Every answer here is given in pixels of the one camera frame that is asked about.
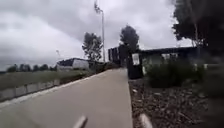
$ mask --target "tree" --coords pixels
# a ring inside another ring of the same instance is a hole
[[[29,64],[20,64],[19,71],[20,72],[30,72],[31,71],[30,65]]]
[[[42,66],[40,66],[40,71],[45,71],[48,70],[48,65],[47,64],[43,64]]]
[[[211,53],[223,50],[223,0],[176,0],[173,25],[177,40],[188,38],[207,47]]]
[[[18,71],[18,66],[15,64],[13,66],[10,66],[9,68],[7,68],[6,70],[7,72],[17,72]]]
[[[34,65],[34,66],[33,66],[33,71],[34,71],[34,72],[39,71],[39,67],[38,67],[38,65]]]
[[[49,70],[50,70],[50,71],[56,71],[56,70],[57,70],[57,66],[49,67]]]
[[[127,25],[126,27],[122,28],[120,41],[122,41],[124,45],[128,46],[131,51],[135,51],[139,48],[138,40],[139,36],[133,27]]]
[[[86,33],[82,49],[90,61],[99,61],[101,56],[102,41],[100,36],[94,33]]]
[[[30,72],[30,71],[31,71],[31,67],[30,67],[29,64],[26,65],[26,71],[27,71],[27,72]]]

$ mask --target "sign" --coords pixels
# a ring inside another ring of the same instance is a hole
[[[133,65],[139,65],[140,64],[139,54],[138,53],[132,54],[132,60],[133,60]]]

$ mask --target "paved path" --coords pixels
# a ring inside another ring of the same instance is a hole
[[[17,102],[0,108],[0,128],[73,128],[83,114],[89,119],[86,128],[132,128],[127,76],[121,69]]]

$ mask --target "sky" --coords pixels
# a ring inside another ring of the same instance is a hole
[[[118,46],[120,31],[134,27],[141,49],[189,46],[176,41],[171,0],[98,0],[105,15],[105,49]],[[101,35],[94,0],[0,0],[0,70],[13,64],[49,64],[86,58],[85,32]]]

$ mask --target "building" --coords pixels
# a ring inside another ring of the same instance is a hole
[[[71,58],[57,63],[57,70],[89,69],[89,61],[80,58]]]

